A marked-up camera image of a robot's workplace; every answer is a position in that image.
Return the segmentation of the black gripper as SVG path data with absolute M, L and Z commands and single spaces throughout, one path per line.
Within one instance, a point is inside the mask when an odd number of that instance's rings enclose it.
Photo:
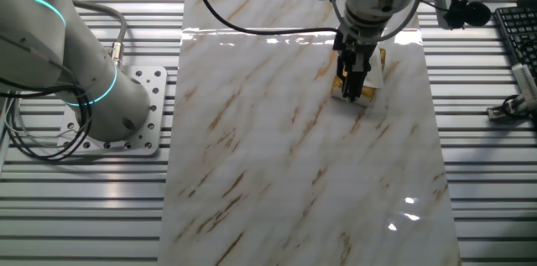
M 363 83 L 370 71 L 370 59 L 377 45 L 377 43 L 360 44 L 351 35 L 344 34 L 341 30 L 336 32 L 332 49 L 337 51 L 339 55 L 336 76 L 341 81 L 341 96 L 343 98 L 350 98 L 347 78 L 351 70 L 351 101 L 355 102 L 361 96 Z

